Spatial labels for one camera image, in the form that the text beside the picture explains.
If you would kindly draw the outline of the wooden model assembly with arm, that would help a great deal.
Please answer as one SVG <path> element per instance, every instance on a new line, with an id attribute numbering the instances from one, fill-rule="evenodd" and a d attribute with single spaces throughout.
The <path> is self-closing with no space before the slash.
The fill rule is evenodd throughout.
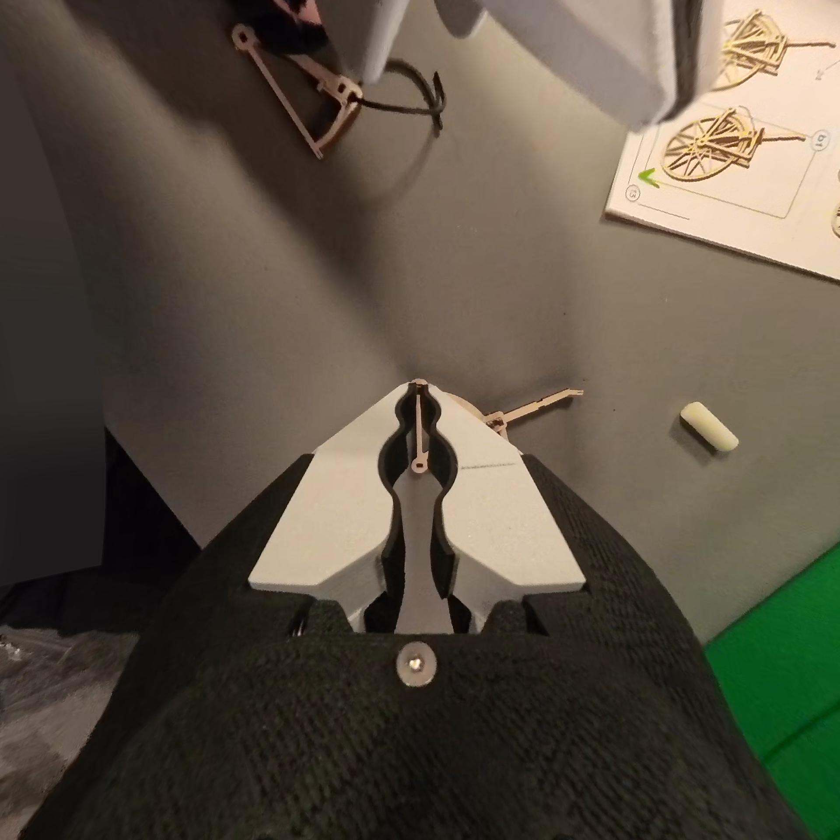
<path id="1" fill-rule="evenodd" d="M 465 398 L 454 393 L 447 392 L 446 396 L 451 398 L 455 403 L 464 408 L 469 414 L 478 419 L 496 434 L 508 440 L 508 427 L 511 424 L 522 420 L 524 417 L 539 413 L 556 404 L 583 396 L 584 394 L 585 392 L 583 390 L 566 388 L 562 391 L 546 395 L 536 401 L 523 404 L 517 408 L 511 409 L 510 411 L 495 411 L 492 413 L 483 413 L 477 406 L 474 406 Z"/>

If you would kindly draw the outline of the model instruction booklet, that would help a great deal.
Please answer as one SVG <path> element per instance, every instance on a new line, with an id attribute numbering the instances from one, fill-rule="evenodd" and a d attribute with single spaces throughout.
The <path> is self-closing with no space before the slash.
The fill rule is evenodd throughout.
<path id="1" fill-rule="evenodd" d="M 719 72 L 626 137 L 605 215 L 839 278 L 839 2 L 724 2 Z"/>

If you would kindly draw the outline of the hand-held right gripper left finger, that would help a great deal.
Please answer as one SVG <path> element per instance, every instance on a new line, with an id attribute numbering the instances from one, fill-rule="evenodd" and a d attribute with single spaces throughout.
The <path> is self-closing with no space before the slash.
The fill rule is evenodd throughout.
<path id="1" fill-rule="evenodd" d="M 355 632 L 395 631 L 405 540 L 394 485 L 420 394 L 398 386 L 314 450 L 249 574 L 253 590 L 336 602 Z"/>

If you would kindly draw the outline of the thin wooden lever part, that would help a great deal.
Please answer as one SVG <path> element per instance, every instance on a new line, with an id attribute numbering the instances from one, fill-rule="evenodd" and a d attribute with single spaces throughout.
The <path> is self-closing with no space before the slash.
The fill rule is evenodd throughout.
<path id="1" fill-rule="evenodd" d="M 426 432 L 424 427 L 424 405 L 425 397 L 427 396 L 427 381 L 421 378 L 416 378 L 413 381 L 413 384 L 415 385 L 415 456 L 411 463 L 411 469 L 413 473 L 417 475 L 422 475 L 428 470 L 429 460 Z"/>

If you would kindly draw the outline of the clear plastic bag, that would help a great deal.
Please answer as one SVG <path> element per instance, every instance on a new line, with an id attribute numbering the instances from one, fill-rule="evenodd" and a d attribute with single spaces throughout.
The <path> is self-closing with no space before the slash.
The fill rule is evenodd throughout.
<path id="1" fill-rule="evenodd" d="M 1 721 L 7 725 L 78 692 L 112 687 L 139 633 L 2 626 Z"/>

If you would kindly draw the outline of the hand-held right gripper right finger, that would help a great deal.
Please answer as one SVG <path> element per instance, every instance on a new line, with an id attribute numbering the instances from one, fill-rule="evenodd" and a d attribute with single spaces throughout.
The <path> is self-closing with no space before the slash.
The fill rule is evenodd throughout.
<path id="1" fill-rule="evenodd" d="M 480 633 L 501 602 L 582 591 L 585 575 L 524 454 L 452 395 L 428 383 L 417 391 L 441 487 L 432 573 L 454 632 Z"/>

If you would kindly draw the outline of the large green plastic bin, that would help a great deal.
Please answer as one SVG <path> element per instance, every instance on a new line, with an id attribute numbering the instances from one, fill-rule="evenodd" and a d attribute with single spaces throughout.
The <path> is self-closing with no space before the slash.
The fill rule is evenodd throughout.
<path id="1" fill-rule="evenodd" d="M 839 838 L 839 546 L 705 646 L 751 750 L 817 838 Z"/>

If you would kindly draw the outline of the small white wax block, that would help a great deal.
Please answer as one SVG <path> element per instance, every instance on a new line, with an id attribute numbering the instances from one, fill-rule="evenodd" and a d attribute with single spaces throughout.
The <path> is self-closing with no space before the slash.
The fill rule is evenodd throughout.
<path id="1" fill-rule="evenodd" d="M 738 437 L 702 402 L 685 405 L 679 418 L 718 453 L 728 454 L 739 446 Z"/>

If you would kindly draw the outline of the triangular wooden frame part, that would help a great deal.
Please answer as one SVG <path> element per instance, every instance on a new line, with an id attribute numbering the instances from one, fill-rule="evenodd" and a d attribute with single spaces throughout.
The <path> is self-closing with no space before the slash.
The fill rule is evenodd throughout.
<path id="1" fill-rule="evenodd" d="M 297 67 L 304 76 L 313 80 L 315 92 L 330 100 L 335 106 L 335 113 L 328 128 L 320 135 L 314 135 L 267 66 L 261 42 L 254 29 L 244 24 L 237 24 L 231 29 L 230 37 L 237 52 L 247 56 L 253 63 L 309 150 L 317 160 L 323 160 L 325 152 L 340 139 L 346 130 L 352 127 L 361 109 L 363 92 L 360 85 L 318 63 L 310 56 L 285 56 L 286 61 Z"/>

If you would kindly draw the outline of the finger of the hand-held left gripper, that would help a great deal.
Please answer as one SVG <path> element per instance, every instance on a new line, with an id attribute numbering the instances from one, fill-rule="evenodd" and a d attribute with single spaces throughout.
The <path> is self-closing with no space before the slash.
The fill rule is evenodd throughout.
<path id="1" fill-rule="evenodd" d="M 679 116 L 718 76 L 716 1 L 442 1 L 436 8 L 459 39 L 492 18 L 630 130 Z"/>
<path id="2" fill-rule="evenodd" d="M 340 2 L 340 57 L 364 85 L 378 81 L 391 58 L 408 1 Z M 471 37 L 487 17 L 475 1 L 434 1 L 437 15 L 450 35 Z"/>

